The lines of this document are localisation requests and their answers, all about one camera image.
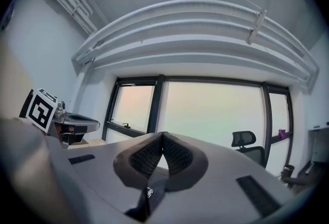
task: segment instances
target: black object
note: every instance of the black object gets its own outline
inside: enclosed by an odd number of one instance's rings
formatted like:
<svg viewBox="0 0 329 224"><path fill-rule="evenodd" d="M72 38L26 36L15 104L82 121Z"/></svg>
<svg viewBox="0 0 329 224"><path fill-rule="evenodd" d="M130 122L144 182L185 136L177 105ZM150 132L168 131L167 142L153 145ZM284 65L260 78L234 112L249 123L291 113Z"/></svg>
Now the black object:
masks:
<svg viewBox="0 0 329 224"><path fill-rule="evenodd" d="M31 90L28 96L26 97L26 100L20 112L20 116L19 116L20 118L26 118L27 110L29 108L30 102L32 101L32 98L33 98L33 90Z"/></svg>
<svg viewBox="0 0 329 224"><path fill-rule="evenodd" d="M291 189L294 185L306 185L306 179L294 178L291 177L295 167L291 164L287 164L283 167L281 172L281 181L288 184L288 187Z"/></svg>
<svg viewBox="0 0 329 224"><path fill-rule="evenodd" d="M148 188L144 188L140 194L137 207L130 209L125 213L127 216L140 222L145 222L151 215L150 204L148 199Z"/></svg>
<svg viewBox="0 0 329 224"><path fill-rule="evenodd" d="M153 98L152 98L152 104L150 109L150 118L149 118L148 129L147 129L148 133L155 133L158 113L160 109L162 87L164 82L165 82L165 76L159 75L153 91Z"/></svg>
<svg viewBox="0 0 329 224"><path fill-rule="evenodd" d="M139 136L143 136L146 134L144 132L133 130L131 128L127 128L127 127L124 127L124 126L121 126L121 125L118 125L115 123L111 123L111 122L106 122L106 125L107 125L107 127L105 127L106 129L109 128L109 129L112 129L114 131L117 131L121 134L130 136L130 137L139 137ZM102 139L104 141L106 141L106 134L103 134Z"/></svg>
<svg viewBox="0 0 329 224"><path fill-rule="evenodd" d="M271 100L269 97L269 88L266 82L262 83L262 90L265 102L265 111L266 111L266 133L265 133L265 145L264 145L264 152L265 152L265 167L267 165L267 161L269 158L269 152L271 150L271 139L272 139L272 107L271 107Z"/></svg>
<svg viewBox="0 0 329 224"><path fill-rule="evenodd" d="M128 123L123 123L125 128L131 128Z"/></svg>
<svg viewBox="0 0 329 224"><path fill-rule="evenodd" d="M236 181L262 217L266 217L280 208L279 204L253 177L241 177Z"/></svg>
<svg viewBox="0 0 329 224"><path fill-rule="evenodd" d="M261 146L245 148L245 145L256 143L256 136L251 131L233 132L232 147L240 147L237 151L265 167L265 151Z"/></svg>
<svg viewBox="0 0 329 224"><path fill-rule="evenodd" d="M162 154L169 168L166 192L193 187L207 171L205 153L168 132L158 133L122 151L114 159L113 168L124 185L143 190Z"/></svg>
<svg viewBox="0 0 329 224"><path fill-rule="evenodd" d="M84 156L72 157L69 158L68 160L70 161L71 164L78 164L88 160L92 160L94 158L95 158L94 155L84 155Z"/></svg>
<svg viewBox="0 0 329 224"><path fill-rule="evenodd" d="M0 20L0 28L1 30L5 30L11 21L11 17L14 12L14 0L11 2L4 16Z"/></svg>
<svg viewBox="0 0 329 224"><path fill-rule="evenodd" d="M80 143L82 141L82 138L83 137L84 137L84 134L83 135L75 135L74 133L73 134L62 134L62 135L59 135L60 140L63 143L67 143L68 145L72 145L74 143Z"/></svg>

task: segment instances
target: gray surface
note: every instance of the gray surface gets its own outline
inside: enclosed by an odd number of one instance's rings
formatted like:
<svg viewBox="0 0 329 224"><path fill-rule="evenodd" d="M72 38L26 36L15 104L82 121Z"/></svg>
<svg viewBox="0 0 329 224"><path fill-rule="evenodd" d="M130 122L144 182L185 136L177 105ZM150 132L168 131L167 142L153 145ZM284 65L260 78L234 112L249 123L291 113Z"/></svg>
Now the gray surface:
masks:
<svg viewBox="0 0 329 224"><path fill-rule="evenodd" d="M55 137L45 137L20 121L0 123L1 165L14 190L28 206L51 223L126 223L140 191L126 188L113 171L122 150L151 137L103 146L63 150ZM284 185L243 154L225 147L178 136L200 148L208 170L191 189L166 193L151 217L156 223L248 223L259 214L236 183L251 175L280 204L293 196ZM72 166L68 157L94 154Z"/></svg>
<svg viewBox="0 0 329 224"><path fill-rule="evenodd" d="M136 224L135 220L126 217L114 209L111 203L104 201L93 189L100 176L94 175L95 183L92 186L82 178L68 161L65 152L61 149L59 141L54 137L47 137L47 144L52 158L52 165L56 171L58 181L71 206L78 213L80 223L127 223ZM82 148L88 154L88 148Z"/></svg>
<svg viewBox="0 0 329 224"><path fill-rule="evenodd" d="M113 171L116 155L152 134L114 144L68 150L68 157L93 154L96 158L75 164L84 181L104 201L124 212L136 205L140 192L126 188ZM203 178L191 189L166 193L147 223L248 223L260 215L235 181L251 175L279 203L293 198L292 193L264 168L235 150L174 135L204 151L209 167Z"/></svg>
<svg viewBox="0 0 329 224"><path fill-rule="evenodd" d="M200 148L209 159L203 178L189 190L167 193L148 223L248 223L260 215L235 181L251 175L279 203L293 198L264 168L235 150L174 136Z"/></svg>

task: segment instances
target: ceiling pipe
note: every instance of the ceiling pipe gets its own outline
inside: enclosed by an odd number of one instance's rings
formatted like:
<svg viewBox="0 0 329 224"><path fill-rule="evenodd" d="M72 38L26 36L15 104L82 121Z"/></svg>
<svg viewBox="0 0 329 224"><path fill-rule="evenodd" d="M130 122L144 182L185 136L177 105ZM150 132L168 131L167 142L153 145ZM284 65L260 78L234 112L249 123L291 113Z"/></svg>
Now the ceiling pipe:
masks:
<svg viewBox="0 0 329 224"><path fill-rule="evenodd" d="M86 22L83 21L82 17L77 14L74 14L73 8L66 0L56 0L72 17L77 21L77 23L83 28L87 33L92 33L93 30L88 26Z"/></svg>
<svg viewBox="0 0 329 224"><path fill-rule="evenodd" d="M243 18L250 22L254 22L254 20L258 16L257 11L224 1L175 0L153 4L148 7L133 11L121 18L118 18L117 20L111 22L104 28L100 29L97 33L95 33L95 35L89 37L81 45L81 47L72 56L71 59L75 60L78 56L85 54L90 47L94 47L99 40L126 26L158 16L186 12L205 12L230 15L238 18Z"/></svg>
<svg viewBox="0 0 329 224"><path fill-rule="evenodd" d="M82 11L82 9L79 7L79 5L74 0L68 0L68 2L74 7L74 13L77 12L77 14L83 18L84 21L90 26L90 28L94 32L97 32L96 26L91 22L91 20L87 17L87 15Z"/></svg>

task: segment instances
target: glass pane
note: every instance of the glass pane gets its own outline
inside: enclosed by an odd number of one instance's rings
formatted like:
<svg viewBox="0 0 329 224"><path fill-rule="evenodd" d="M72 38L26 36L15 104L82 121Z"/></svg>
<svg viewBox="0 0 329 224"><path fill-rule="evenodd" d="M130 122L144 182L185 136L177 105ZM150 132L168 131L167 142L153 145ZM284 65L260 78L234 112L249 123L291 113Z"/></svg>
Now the glass pane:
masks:
<svg viewBox="0 0 329 224"><path fill-rule="evenodd" d="M161 105L158 132L168 131L231 147L233 132L249 130L263 146L264 111L260 88L170 82Z"/></svg>
<svg viewBox="0 0 329 224"><path fill-rule="evenodd" d="M112 119L113 123L128 123L131 129L146 132L154 86L120 87Z"/></svg>
<svg viewBox="0 0 329 224"><path fill-rule="evenodd" d="M286 95L269 94L272 107L272 136L279 134L279 129L289 132L289 114Z"/></svg>
<svg viewBox="0 0 329 224"><path fill-rule="evenodd" d="M280 176L285 165L289 141L290 139L288 138L271 145L266 170L276 177Z"/></svg>

